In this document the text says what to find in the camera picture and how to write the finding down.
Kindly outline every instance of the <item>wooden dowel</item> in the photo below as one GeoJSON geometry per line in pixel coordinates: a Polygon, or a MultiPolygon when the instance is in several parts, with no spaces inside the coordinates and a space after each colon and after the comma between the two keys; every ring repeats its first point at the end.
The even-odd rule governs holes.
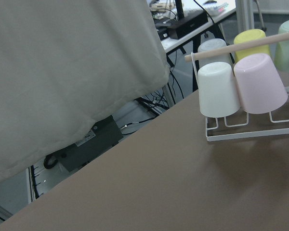
{"type": "MultiPolygon", "coordinates": [[[[283,33],[283,34],[272,35],[272,36],[268,36],[265,38],[260,38],[257,40],[244,42],[244,43],[234,44],[234,45],[218,48],[218,49],[211,50],[211,51],[194,53],[194,58],[195,60],[205,59],[205,58],[209,58],[209,57],[213,57],[213,56],[217,56],[221,54],[227,54],[227,53],[231,53],[235,51],[240,51],[240,50],[258,47],[258,46],[267,45],[267,44],[276,43],[276,42],[281,42],[285,40],[289,40],[289,32],[283,33]]],[[[191,62],[192,56],[190,54],[186,55],[185,61],[191,62]]]]}

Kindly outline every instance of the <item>cable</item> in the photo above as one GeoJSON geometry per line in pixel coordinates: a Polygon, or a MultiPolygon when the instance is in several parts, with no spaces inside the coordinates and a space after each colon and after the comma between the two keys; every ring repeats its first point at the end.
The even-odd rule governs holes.
{"type": "Polygon", "coordinates": [[[173,90],[174,96],[176,97],[177,95],[176,95],[176,93],[175,93],[175,90],[174,90],[173,86],[174,86],[174,77],[172,76],[172,85],[171,85],[171,88],[172,88],[172,90],[173,90]]]}
{"type": "Polygon", "coordinates": [[[162,94],[162,95],[159,93],[159,91],[158,91],[158,90],[157,90],[157,91],[155,91],[154,93],[155,93],[156,95],[158,95],[158,96],[161,98],[161,100],[162,100],[162,101],[164,101],[164,102],[167,102],[167,100],[165,100],[165,98],[164,98],[164,94],[165,94],[164,92],[163,92],[163,94],[162,94]]]}
{"type": "Polygon", "coordinates": [[[162,105],[162,104],[160,104],[160,103],[154,103],[154,102],[152,102],[150,99],[147,100],[147,99],[144,99],[144,98],[142,98],[142,97],[140,97],[140,99],[141,99],[142,101],[148,103],[148,104],[152,104],[152,105],[154,105],[154,106],[161,107],[161,108],[163,108],[163,109],[165,109],[165,110],[168,110],[168,109],[169,109],[169,107],[164,106],[164,105],[162,105]]]}
{"type": "Polygon", "coordinates": [[[55,165],[58,163],[57,159],[55,159],[52,163],[49,163],[52,157],[53,157],[53,154],[48,154],[45,157],[43,165],[46,169],[51,169],[55,167],[55,165]]]}
{"type": "Polygon", "coordinates": [[[171,71],[174,70],[175,68],[175,65],[177,64],[177,58],[178,58],[178,50],[175,50],[175,59],[174,59],[174,64],[173,64],[173,67],[170,68],[171,71]]]}
{"type": "MultiPolygon", "coordinates": [[[[204,9],[198,2],[196,2],[196,0],[193,0],[201,9],[203,9],[204,10],[204,12],[209,16],[209,18],[212,20],[212,23],[213,23],[213,26],[215,27],[215,30],[220,30],[219,29],[219,27],[218,27],[218,25],[214,22],[214,20],[213,20],[213,18],[211,17],[211,15],[207,12],[207,10],[206,9],[204,9]]],[[[221,33],[221,36],[222,36],[222,39],[224,40],[224,41],[226,41],[226,39],[225,39],[225,37],[223,36],[223,33],[221,33]]],[[[235,60],[234,60],[234,58],[233,58],[233,56],[232,56],[232,53],[230,53],[230,58],[231,58],[231,61],[232,61],[232,63],[235,63],[235,60]]]]}
{"type": "Polygon", "coordinates": [[[170,93],[170,96],[171,96],[171,98],[172,98],[172,100],[173,100],[173,103],[175,104],[175,99],[174,99],[173,93],[172,93],[172,91],[171,91],[171,89],[170,89],[169,83],[167,83],[167,87],[168,87],[168,89],[169,89],[169,93],[170,93]]]}
{"type": "Polygon", "coordinates": [[[174,76],[174,74],[172,73],[172,71],[170,71],[170,74],[171,74],[172,78],[176,81],[176,83],[177,83],[177,85],[178,85],[178,87],[179,87],[179,89],[180,89],[180,92],[181,92],[182,98],[184,99],[183,91],[182,91],[182,88],[181,88],[181,86],[180,86],[180,84],[179,84],[177,78],[174,76]]]}
{"type": "Polygon", "coordinates": [[[131,135],[133,133],[135,133],[136,131],[132,131],[132,132],[129,132],[129,133],[122,133],[123,136],[127,136],[127,135],[131,135]]]}
{"type": "Polygon", "coordinates": [[[213,20],[212,16],[207,12],[206,9],[204,9],[196,0],[193,0],[208,16],[209,18],[211,19],[212,23],[213,23],[213,26],[215,27],[215,29],[218,31],[219,28],[218,28],[218,25],[215,23],[215,21],[213,20]]]}
{"type": "Polygon", "coordinates": [[[177,21],[178,20],[178,15],[175,13],[175,12],[173,12],[172,10],[169,10],[169,9],[167,9],[167,8],[159,8],[158,10],[156,10],[157,12],[160,12],[160,10],[166,10],[166,11],[169,11],[169,13],[173,13],[174,14],[174,19],[177,21]]]}
{"type": "Polygon", "coordinates": [[[161,110],[157,109],[156,107],[150,107],[147,103],[145,103],[143,101],[143,98],[137,98],[135,99],[141,106],[143,106],[144,108],[147,108],[149,112],[151,112],[152,114],[159,116],[160,114],[162,114],[161,110]]]}
{"type": "MultiPolygon", "coordinates": [[[[141,123],[147,122],[147,121],[149,121],[149,120],[155,119],[156,117],[148,118],[148,119],[145,119],[145,120],[142,120],[142,121],[139,121],[139,122],[128,123],[128,124],[122,126],[122,127],[120,128],[120,130],[123,130],[123,129],[127,128],[127,126],[129,126],[129,125],[141,124],[141,123]]],[[[130,132],[130,133],[122,133],[122,135],[131,135],[131,134],[133,134],[133,133],[136,132],[136,131],[133,131],[133,132],[130,132]]]]}
{"type": "Polygon", "coordinates": [[[34,166],[33,165],[31,165],[30,171],[31,171],[31,180],[32,180],[32,187],[33,187],[35,199],[38,199],[39,193],[38,193],[38,189],[37,189],[37,183],[35,181],[35,174],[34,174],[34,166]]]}

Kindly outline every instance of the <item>table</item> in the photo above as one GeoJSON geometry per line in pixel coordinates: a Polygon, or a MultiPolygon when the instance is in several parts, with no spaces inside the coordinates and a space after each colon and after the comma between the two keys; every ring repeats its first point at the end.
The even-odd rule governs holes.
{"type": "Polygon", "coordinates": [[[289,135],[207,142],[198,92],[0,225],[289,231],[289,135]]]}
{"type": "MultiPolygon", "coordinates": [[[[196,3],[194,3],[192,0],[183,0],[182,1],[185,7],[188,8],[199,8],[196,3]]],[[[205,2],[205,0],[198,1],[199,4],[205,2]]],[[[231,16],[233,13],[236,12],[236,1],[235,0],[227,0],[226,1],[229,5],[226,7],[226,9],[219,15],[213,16],[213,20],[215,23],[220,23],[222,20],[226,19],[227,17],[231,16]]],[[[208,22],[198,29],[194,30],[193,32],[187,34],[186,36],[182,37],[181,39],[171,39],[166,38],[161,41],[163,48],[167,54],[174,52],[177,50],[180,46],[190,42],[195,36],[203,34],[205,31],[207,31],[211,26],[213,25],[213,22],[208,18],[208,22]]]]}

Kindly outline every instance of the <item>electronic equipment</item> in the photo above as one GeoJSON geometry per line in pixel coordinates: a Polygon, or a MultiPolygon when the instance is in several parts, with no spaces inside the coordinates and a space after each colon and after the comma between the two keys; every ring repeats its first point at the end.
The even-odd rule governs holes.
{"type": "Polygon", "coordinates": [[[180,39],[207,22],[208,17],[206,12],[197,11],[191,13],[187,17],[174,22],[168,27],[169,37],[180,39]]]}
{"type": "Polygon", "coordinates": [[[82,140],[54,152],[53,155],[68,171],[72,171],[97,158],[122,138],[113,117],[109,116],[96,122],[82,140]]]}
{"type": "Polygon", "coordinates": [[[162,27],[156,28],[156,31],[158,32],[158,36],[160,40],[166,39],[169,36],[167,28],[162,28],[162,27]]]}

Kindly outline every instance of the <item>floor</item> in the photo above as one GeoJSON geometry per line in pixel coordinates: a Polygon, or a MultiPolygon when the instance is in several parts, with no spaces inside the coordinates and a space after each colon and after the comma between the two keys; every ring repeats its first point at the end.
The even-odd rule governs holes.
{"type": "MultiPolygon", "coordinates": [[[[289,15],[264,15],[263,20],[265,22],[265,26],[267,27],[266,34],[274,35],[277,34],[278,28],[281,23],[289,20],[289,15]]],[[[234,37],[238,34],[236,25],[236,17],[231,17],[223,22],[223,30],[225,33],[225,39],[229,44],[233,43],[234,37]]],[[[255,28],[261,28],[261,24],[259,22],[259,18],[255,15],[255,28]]],[[[184,46],[187,52],[192,50],[192,44],[186,44],[184,46]]],[[[275,46],[271,47],[272,55],[275,53],[275,46]]],[[[174,52],[170,55],[171,60],[175,63],[175,68],[172,69],[177,81],[180,84],[184,97],[188,96],[192,93],[192,67],[191,63],[186,63],[184,61],[184,54],[181,51],[174,52]]],[[[170,86],[175,94],[176,102],[182,100],[182,94],[180,92],[180,88],[176,81],[170,77],[170,86]]],[[[148,94],[145,96],[149,99],[158,99],[159,95],[162,94],[162,91],[153,92],[152,94],[148,94]]],[[[113,114],[114,120],[117,123],[118,127],[122,127],[130,122],[137,122],[147,120],[153,117],[153,114],[148,112],[147,109],[140,106],[136,101],[129,102],[120,110],[113,114]]],[[[149,121],[133,124],[126,127],[122,133],[132,133],[142,126],[145,126],[149,121]]],[[[52,187],[54,187],[59,182],[63,181],[78,169],[73,170],[72,172],[68,172],[61,164],[57,164],[52,169],[45,169],[43,166],[43,160],[38,161],[35,165],[35,180],[37,184],[37,191],[39,195],[43,195],[47,193],[52,187]]],[[[31,201],[31,194],[28,191],[28,170],[17,174],[16,176],[0,183],[0,205],[4,207],[6,210],[11,213],[16,213],[23,207],[25,207],[31,201]]]]}

